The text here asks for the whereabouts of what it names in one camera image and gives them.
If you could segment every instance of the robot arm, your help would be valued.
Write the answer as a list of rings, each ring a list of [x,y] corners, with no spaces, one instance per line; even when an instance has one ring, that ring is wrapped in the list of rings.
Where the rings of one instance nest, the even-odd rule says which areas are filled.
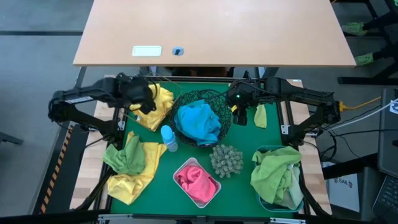
[[[290,100],[316,106],[316,112],[302,123],[281,127],[282,137],[292,144],[302,145],[307,132],[340,120],[339,102],[334,100],[333,93],[292,86],[277,77],[236,80],[229,86],[226,98],[233,108],[234,124],[239,125],[247,124],[247,108],[265,103]]]
[[[86,128],[97,129],[106,141],[123,140],[118,124],[114,121],[103,121],[76,109],[76,104],[99,100],[110,108],[123,108],[140,103],[144,114],[156,110],[152,91],[148,82],[142,77],[129,77],[119,73],[115,78],[103,78],[92,86],[56,91],[49,102],[49,118],[61,123],[74,121]]]

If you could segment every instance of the green mat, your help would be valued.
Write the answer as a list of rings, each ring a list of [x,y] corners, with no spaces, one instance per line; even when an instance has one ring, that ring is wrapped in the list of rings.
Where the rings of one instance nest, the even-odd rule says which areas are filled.
[[[185,93],[192,90],[214,89],[225,91],[227,83],[178,83]],[[162,86],[174,91],[175,84],[162,83]],[[281,145],[280,129],[276,105],[266,105],[267,129],[257,128],[254,125],[255,108],[248,110],[248,125],[232,124],[228,134],[220,144],[233,145],[243,151],[244,168],[240,175],[233,174],[230,179],[219,178],[210,164],[211,149],[199,149],[178,142],[178,151],[166,151],[160,158],[160,164],[155,178],[130,206],[113,199],[111,213],[139,213],[157,215],[208,215],[228,217],[281,217],[291,218],[291,213],[272,213],[264,210],[258,200],[253,187],[250,185],[250,176],[253,170],[251,158],[260,146]],[[162,125],[169,124],[169,117]],[[130,119],[127,121],[126,136],[130,131],[138,134],[141,142],[160,142],[160,127],[153,133]],[[191,199],[173,181],[173,173],[190,157],[198,162],[221,183],[220,192],[205,207],[198,208]]]

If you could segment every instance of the pink cloth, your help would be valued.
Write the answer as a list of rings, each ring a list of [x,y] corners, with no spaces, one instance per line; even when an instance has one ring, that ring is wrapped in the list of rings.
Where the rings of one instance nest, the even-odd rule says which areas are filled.
[[[177,173],[177,182],[195,201],[207,203],[216,193],[210,175],[198,166],[186,166]]]

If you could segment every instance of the teal basket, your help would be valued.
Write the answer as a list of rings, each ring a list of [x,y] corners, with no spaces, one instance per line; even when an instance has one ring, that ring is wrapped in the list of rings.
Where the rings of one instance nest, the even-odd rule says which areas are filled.
[[[267,152],[267,151],[273,151],[273,150],[277,150],[280,148],[283,148],[285,146],[260,146],[257,151],[260,152]],[[295,210],[290,210],[288,208],[285,208],[283,206],[280,205],[274,205],[274,204],[270,204],[268,202],[265,202],[259,194],[257,194],[256,192],[256,198],[259,201],[260,205],[265,209],[268,210],[270,212],[290,212],[290,213],[294,213],[294,212],[298,212],[299,210],[301,210],[304,207],[304,202],[301,201],[300,205],[295,209]]]

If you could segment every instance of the yellow cloth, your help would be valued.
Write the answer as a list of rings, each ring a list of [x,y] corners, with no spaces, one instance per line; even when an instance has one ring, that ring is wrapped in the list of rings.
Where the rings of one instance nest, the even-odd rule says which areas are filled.
[[[156,87],[157,87],[157,95],[156,98],[154,99],[154,102],[156,104],[155,111],[151,111],[148,114],[144,114],[140,110],[135,110],[138,109],[141,105],[139,104],[130,105],[130,110],[131,111],[135,110],[133,111],[133,113],[139,116],[139,119],[137,121],[152,131],[156,131],[157,127],[159,127],[160,123],[166,117],[167,113],[170,111],[170,109],[173,106],[173,99],[174,99],[174,95],[172,92],[166,90],[165,88],[161,88],[159,84],[156,84]],[[155,96],[156,94],[155,85],[153,84],[149,85],[149,88],[150,90],[152,90],[152,94]]]
[[[108,194],[127,205],[132,204],[155,177],[160,156],[167,149],[165,144],[157,142],[144,142],[142,146],[145,151],[145,169],[139,175],[119,174],[110,177],[107,181]]]
[[[254,115],[254,124],[259,128],[267,128],[267,111],[265,105],[257,106],[257,111]]]

